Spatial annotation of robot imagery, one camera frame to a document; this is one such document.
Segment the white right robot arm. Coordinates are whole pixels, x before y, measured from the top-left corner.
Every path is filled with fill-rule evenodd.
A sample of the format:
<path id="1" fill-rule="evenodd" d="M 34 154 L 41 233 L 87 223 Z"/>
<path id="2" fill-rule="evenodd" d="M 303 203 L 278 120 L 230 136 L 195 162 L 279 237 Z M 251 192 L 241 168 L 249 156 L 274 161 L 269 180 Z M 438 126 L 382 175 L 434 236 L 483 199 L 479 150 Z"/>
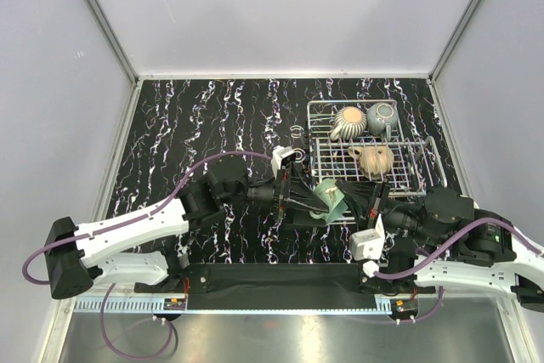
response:
<path id="1" fill-rule="evenodd" d="M 338 180 L 354 217 L 349 251 L 365 281 L 394 292 L 458 287 L 514 298 L 543 310 L 543 247 L 497 213 L 437 186 L 414 202 L 395 200 L 384 183 Z"/>

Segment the grey-blue speckled ceramic mug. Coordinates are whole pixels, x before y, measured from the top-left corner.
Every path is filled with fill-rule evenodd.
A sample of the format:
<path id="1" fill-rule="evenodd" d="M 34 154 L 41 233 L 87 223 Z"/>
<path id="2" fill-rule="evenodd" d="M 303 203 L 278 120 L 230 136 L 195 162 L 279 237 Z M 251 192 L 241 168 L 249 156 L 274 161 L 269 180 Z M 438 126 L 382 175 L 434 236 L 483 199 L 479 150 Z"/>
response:
<path id="1" fill-rule="evenodd" d="M 376 103 L 366 112 L 366 118 L 370 134 L 383 140 L 391 140 L 399 120 L 398 112 L 393 105 Z"/>

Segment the mint green cup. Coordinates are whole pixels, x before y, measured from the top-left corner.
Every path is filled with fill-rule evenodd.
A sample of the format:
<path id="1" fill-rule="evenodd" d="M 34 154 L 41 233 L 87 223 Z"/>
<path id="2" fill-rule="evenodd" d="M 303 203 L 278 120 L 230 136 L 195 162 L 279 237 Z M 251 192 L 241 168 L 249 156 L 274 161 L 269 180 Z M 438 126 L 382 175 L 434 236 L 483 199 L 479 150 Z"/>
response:
<path id="1" fill-rule="evenodd" d="M 336 186 L 335 179 L 324 179 L 314 189 L 314 194 L 323 201 L 327 207 L 327 213 L 310 211 L 309 215 L 327 224 L 337 221 L 347 211 L 348 205 L 344 201 L 344 193 Z"/>

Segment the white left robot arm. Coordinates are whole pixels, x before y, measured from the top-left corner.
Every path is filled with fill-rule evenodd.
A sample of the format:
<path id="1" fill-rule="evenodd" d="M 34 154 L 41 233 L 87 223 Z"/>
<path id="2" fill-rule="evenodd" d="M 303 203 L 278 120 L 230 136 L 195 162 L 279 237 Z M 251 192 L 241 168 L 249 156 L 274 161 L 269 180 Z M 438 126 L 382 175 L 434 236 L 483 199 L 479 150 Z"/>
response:
<path id="1" fill-rule="evenodd" d="M 321 225 L 329 207 L 301 177 L 293 154 L 274 159 L 272 168 L 271 179 L 252 182 L 242 156 L 216 156 L 199 179 L 148 207 L 92 223 L 55 220 L 44 253 L 52 298 L 73 298 L 97 284 L 145 284 L 175 292 L 183 268 L 174 251 L 130 253 L 129 248 L 210 228 L 225 221 L 226 206 L 236 202 L 263 207 L 292 229 Z"/>

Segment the tan glazed ceramic mug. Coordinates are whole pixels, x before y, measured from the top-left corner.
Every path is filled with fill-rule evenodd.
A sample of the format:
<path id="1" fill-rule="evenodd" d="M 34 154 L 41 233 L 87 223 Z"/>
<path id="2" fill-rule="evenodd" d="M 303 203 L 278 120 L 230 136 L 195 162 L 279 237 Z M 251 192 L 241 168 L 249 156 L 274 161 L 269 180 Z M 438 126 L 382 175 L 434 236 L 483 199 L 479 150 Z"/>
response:
<path id="1" fill-rule="evenodd" d="M 368 179 L 387 176 L 394 165 L 394 153 L 385 145 L 349 147 L 348 155 L 357 161 L 361 173 Z"/>

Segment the white ribbed ceramic mug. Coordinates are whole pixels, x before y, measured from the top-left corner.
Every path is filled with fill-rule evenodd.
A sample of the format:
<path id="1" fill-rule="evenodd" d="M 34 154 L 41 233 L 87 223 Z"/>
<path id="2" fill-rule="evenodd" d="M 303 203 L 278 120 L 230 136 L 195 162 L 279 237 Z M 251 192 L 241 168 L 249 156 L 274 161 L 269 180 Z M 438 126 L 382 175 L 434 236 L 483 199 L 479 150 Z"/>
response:
<path id="1" fill-rule="evenodd" d="M 355 106 L 342 108 L 335 116 L 330 131 L 331 141 L 350 141 L 361 136 L 366 130 L 366 114 Z"/>

